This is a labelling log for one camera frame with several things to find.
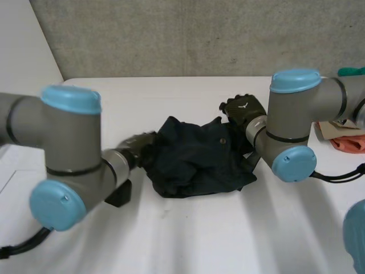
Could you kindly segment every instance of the cardboard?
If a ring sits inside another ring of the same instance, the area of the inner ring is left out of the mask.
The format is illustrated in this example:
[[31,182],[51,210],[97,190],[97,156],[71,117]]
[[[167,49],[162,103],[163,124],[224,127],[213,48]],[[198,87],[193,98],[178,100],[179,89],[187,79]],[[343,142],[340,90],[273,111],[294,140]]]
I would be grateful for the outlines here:
[[323,138],[326,140],[334,139],[342,136],[359,136],[365,135],[365,130],[360,130],[358,128],[350,128],[341,126],[335,122],[319,122]]

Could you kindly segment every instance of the orange cloth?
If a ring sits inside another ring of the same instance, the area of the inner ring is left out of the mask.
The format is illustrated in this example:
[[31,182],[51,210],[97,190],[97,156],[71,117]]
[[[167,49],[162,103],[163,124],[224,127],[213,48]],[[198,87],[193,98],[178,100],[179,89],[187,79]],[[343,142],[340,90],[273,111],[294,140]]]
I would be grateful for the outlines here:
[[365,135],[338,137],[330,141],[337,150],[356,154],[365,153]]

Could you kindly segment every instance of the gray robot arm segment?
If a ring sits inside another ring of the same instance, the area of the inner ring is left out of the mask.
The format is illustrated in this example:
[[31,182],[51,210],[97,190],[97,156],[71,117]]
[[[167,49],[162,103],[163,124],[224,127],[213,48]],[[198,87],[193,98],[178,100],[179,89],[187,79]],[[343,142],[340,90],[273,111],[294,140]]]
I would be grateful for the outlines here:
[[284,71],[271,81],[267,117],[251,121],[246,136],[273,172],[303,180],[317,159],[307,147],[312,122],[351,119],[364,126],[365,76],[321,79],[311,70]]
[[100,95],[50,86],[41,98],[0,94],[0,142],[44,149],[47,179],[32,191],[33,216],[63,231],[83,219],[129,177],[122,152],[102,153]]

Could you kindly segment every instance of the concrete wall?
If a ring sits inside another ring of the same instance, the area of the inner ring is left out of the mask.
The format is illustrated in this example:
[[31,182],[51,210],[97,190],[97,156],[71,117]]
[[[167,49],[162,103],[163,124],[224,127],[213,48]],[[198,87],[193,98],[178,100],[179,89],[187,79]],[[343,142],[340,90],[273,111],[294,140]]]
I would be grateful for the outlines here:
[[0,0],[0,92],[39,95],[62,82],[28,0]]
[[63,76],[365,65],[363,0],[31,0]]

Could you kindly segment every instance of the gray wall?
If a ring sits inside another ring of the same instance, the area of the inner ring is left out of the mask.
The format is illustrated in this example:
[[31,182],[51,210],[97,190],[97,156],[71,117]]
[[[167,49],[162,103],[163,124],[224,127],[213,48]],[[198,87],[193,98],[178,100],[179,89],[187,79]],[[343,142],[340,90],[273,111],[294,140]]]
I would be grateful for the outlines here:
[[65,79],[365,66],[364,0],[31,0]]

